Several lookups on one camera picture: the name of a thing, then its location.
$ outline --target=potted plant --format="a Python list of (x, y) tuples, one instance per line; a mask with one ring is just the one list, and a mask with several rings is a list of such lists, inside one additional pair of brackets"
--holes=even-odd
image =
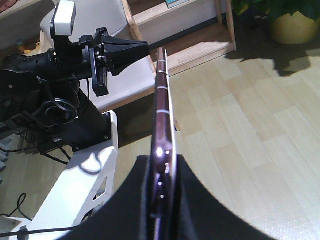
[(319, 29), (320, 0), (232, 0), (235, 13), (249, 8), (267, 14), (271, 37), (281, 44), (302, 44), (312, 40)]

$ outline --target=cable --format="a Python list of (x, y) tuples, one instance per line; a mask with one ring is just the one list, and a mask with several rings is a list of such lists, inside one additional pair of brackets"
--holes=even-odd
[[(19, 135), (21, 138), (23, 138), (27, 143), (29, 143), (28, 142), (28, 140), (22, 135), (22, 133), (17, 133), (17, 135)], [(31, 142), (31, 144), (32, 145), (34, 145), (35, 147), (33, 147), (33, 148), (37, 148), (37, 146), (33, 143), (33, 142)], [(71, 159), (71, 157), (68, 155), (68, 153), (62, 148), (62, 147), (59, 147), (60, 148), (60, 150), (66, 155), (66, 157), (69, 159)], [(53, 160), (53, 161), (56, 161), (56, 162), (58, 162), (58, 163), (61, 163), (61, 164), (65, 164), (65, 165), (68, 165), (68, 163), (66, 162), (66, 161), (62, 161), (62, 160), (60, 160), (60, 159), (58, 159), (58, 158), (56, 158), (56, 157), (54, 157), (54, 156), (51, 156), (51, 155), (49, 155), (49, 154), (47, 154), (47, 153), (45, 153), (45, 152), (41, 152), (40, 150), (39, 150), (39, 153), (41, 154), (41, 155), (43, 155), (43, 156), (45, 156), (45, 157), (47, 157), (48, 159), (51, 159), (51, 160)]]
[(47, 153), (45, 153), (45, 152), (40, 152), (40, 154), (43, 155), (43, 156), (45, 156), (45, 157), (47, 157), (48, 159), (51, 159), (51, 160), (53, 160), (53, 161), (58, 162), (58, 163), (68, 165), (68, 163), (67, 163), (66, 161), (62, 161), (62, 160), (60, 160), (60, 159), (58, 159), (58, 158), (56, 158), (56, 157), (54, 157), (54, 156), (51, 156), (51, 155), (49, 155), (49, 154), (47, 154)]
[(88, 100), (90, 100), (90, 84), (89, 84), (89, 79), (86, 79), (86, 88), (88, 91)]
[(62, 147), (59, 147), (60, 151), (66, 156), (66, 158), (70, 161), (71, 157), (69, 156), (69, 154), (67, 153), (66, 150), (64, 150)]
[(37, 147), (38, 146), (32, 146), (32, 147), (26, 147), (26, 148), (21, 148), (21, 149), (17, 149), (17, 150), (5, 150), (5, 149), (0, 147), (0, 151), (2, 151), (4, 153), (18, 153), (18, 152), (22, 152), (22, 151), (32, 150), (32, 149), (35, 149)]
[(25, 215), (22, 210), (20, 209), (21, 205), (24, 203), (24, 201), (26, 200), (26, 197), (27, 197), (27, 194), (26, 193), (22, 193), (19, 198), (18, 198), (18, 201), (17, 201), (17, 205), (16, 205), (16, 208), (15, 210), (13, 210), (13, 212), (11, 212), (10, 214), (0, 214), (0, 217), (1, 216), (5, 216), (5, 217), (11, 217), (17, 210), (19, 211), (19, 213), (24, 216), (26, 219), (28, 219), (29, 221), (32, 221), (32, 219), (30, 217), (28, 217), (27, 215)]
[(12, 237), (12, 236), (23, 236), (23, 235), (31, 235), (31, 234), (43, 234), (43, 233), (52, 233), (52, 232), (63, 232), (70, 231), (78, 226), (71, 227), (63, 227), (63, 228), (51, 228), (51, 229), (40, 229), (40, 230), (32, 230), (32, 231), (14, 231), (14, 232), (6, 232), (0, 233), (0, 238)]

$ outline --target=wooden floor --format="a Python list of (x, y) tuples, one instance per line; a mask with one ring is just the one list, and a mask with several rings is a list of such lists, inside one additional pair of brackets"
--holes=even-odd
[[(273, 59), (234, 56), (170, 78), (181, 127), (178, 153), (250, 224), (281, 240), (319, 240), (320, 57), (295, 58), (286, 69), (292, 74), (280, 76)], [(150, 145), (148, 136), (120, 148), (115, 188)], [(34, 156), (11, 158), (0, 174), (0, 212), (9, 213), (27, 193), (22, 209), (33, 217), (63, 166)]]

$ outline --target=yellow plant pot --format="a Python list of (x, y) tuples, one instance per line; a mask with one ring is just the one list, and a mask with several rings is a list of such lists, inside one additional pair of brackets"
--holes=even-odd
[(299, 11), (281, 16), (270, 25), (273, 40), (286, 45), (306, 43), (316, 37), (318, 30), (319, 24)]

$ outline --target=white tripod base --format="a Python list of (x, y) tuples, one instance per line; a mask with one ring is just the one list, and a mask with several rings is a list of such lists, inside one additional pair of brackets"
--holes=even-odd
[[(118, 157), (118, 125), (116, 114), (109, 113), (112, 138), (76, 152), (33, 221), (23, 221), (12, 232), (19, 231), (22, 226), (29, 231), (77, 226), (86, 213), (110, 199)], [(100, 189), (105, 179), (106, 186)], [(65, 234), (65, 231), (32, 234), (29, 239), (53, 240)], [(10, 240), (16, 239), (16, 236), (10, 237)]]

